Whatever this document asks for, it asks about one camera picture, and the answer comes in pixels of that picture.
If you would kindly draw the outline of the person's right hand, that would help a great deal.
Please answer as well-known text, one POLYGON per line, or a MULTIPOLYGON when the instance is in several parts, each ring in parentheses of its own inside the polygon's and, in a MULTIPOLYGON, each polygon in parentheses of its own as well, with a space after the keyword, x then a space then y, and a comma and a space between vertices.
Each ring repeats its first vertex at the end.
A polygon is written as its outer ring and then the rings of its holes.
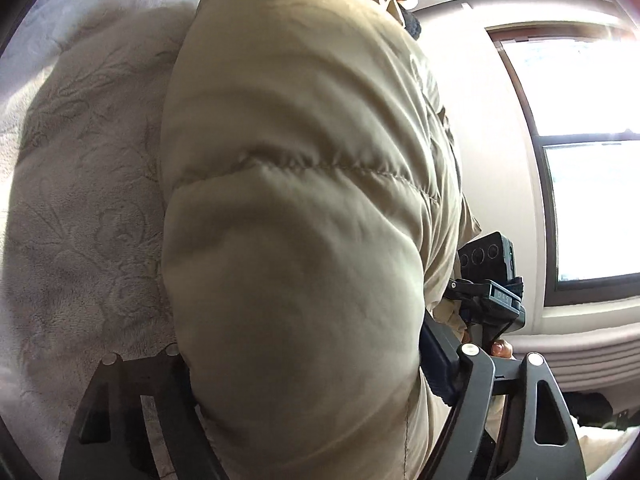
POLYGON ((513 347, 510 342, 498 339, 491 345, 491 355, 500 359, 513 359, 513 347))

